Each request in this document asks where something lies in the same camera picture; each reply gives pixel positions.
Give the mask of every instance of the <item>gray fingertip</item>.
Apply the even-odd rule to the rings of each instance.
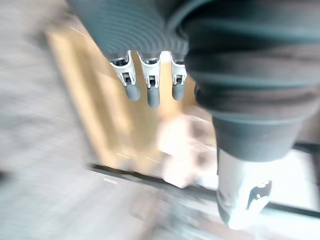
[[[172,85],[172,97],[174,100],[182,100],[185,95],[185,86],[181,84]]]
[[[146,88],[148,96],[148,104],[151,108],[157,108],[160,104],[160,91],[159,87]]]
[[[140,99],[140,90],[137,84],[128,84],[124,86],[124,90],[129,100],[138,101]]]

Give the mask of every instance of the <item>gray floor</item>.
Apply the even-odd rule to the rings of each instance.
[[[96,156],[41,32],[62,0],[0,1],[0,240],[130,240],[137,184],[86,169]]]

